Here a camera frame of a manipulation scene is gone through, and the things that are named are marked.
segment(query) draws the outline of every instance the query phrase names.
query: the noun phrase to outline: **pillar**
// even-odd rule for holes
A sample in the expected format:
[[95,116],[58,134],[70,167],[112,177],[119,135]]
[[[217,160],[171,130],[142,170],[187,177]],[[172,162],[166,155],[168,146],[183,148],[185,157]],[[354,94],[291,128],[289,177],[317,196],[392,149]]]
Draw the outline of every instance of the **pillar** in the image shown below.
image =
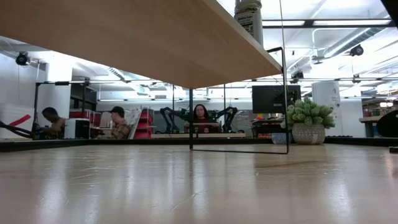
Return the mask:
[[260,0],[236,0],[235,19],[263,46]]
[[[71,63],[62,58],[57,58],[56,60],[46,63],[45,77],[42,81],[59,82],[71,80]],[[58,111],[59,116],[69,118],[70,89],[70,85],[57,86],[54,84],[44,84],[39,87],[37,113],[41,126],[50,124],[42,115],[42,110],[46,107],[53,107]]]
[[333,108],[331,116],[335,120],[334,128],[326,129],[326,136],[343,135],[341,118],[340,88],[338,82],[316,82],[312,84],[312,100],[318,105]]

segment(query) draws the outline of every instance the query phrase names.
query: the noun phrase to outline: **potted plant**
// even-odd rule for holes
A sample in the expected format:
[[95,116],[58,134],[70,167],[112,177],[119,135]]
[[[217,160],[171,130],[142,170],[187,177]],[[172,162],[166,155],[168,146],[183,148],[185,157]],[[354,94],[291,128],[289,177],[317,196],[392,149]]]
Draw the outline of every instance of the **potted plant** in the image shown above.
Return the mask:
[[325,140],[325,128],[335,126],[330,114],[332,108],[319,106],[308,97],[304,101],[297,100],[287,108],[288,128],[293,129],[292,135],[298,144],[322,144]]

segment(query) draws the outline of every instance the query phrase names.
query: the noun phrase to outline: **cap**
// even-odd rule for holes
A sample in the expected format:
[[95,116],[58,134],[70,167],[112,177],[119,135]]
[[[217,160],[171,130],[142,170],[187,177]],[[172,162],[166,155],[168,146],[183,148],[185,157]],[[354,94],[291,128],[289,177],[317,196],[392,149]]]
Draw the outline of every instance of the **cap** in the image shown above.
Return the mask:
[[124,109],[120,106],[115,106],[110,113],[117,113],[120,117],[124,118]]

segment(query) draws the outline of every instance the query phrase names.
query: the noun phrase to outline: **man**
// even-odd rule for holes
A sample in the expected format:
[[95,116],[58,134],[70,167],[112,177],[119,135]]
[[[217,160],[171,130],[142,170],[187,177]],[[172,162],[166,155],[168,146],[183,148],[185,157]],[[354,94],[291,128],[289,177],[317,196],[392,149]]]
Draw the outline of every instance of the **man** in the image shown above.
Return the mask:
[[51,128],[43,129],[43,132],[52,137],[62,137],[65,131],[65,118],[58,115],[56,109],[48,107],[42,111],[44,118],[51,122]]
[[129,137],[131,127],[124,119],[124,109],[120,106],[115,106],[110,113],[115,126],[111,131],[111,137],[108,137],[107,139],[127,139]]

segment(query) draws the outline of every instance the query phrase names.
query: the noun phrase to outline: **plant pot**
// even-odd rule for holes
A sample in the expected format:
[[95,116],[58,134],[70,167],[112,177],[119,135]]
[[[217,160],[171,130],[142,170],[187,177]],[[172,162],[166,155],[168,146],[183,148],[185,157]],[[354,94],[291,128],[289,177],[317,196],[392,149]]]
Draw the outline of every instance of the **plant pot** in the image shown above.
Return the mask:
[[295,123],[292,135],[298,144],[322,144],[325,141],[325,127],[322,124],[308,126],[304,123]]
[[[274,144],[286,144],[286,133],[272,133],[271,139]],[[289,133],[289,143],[292,143],[292,133]]]

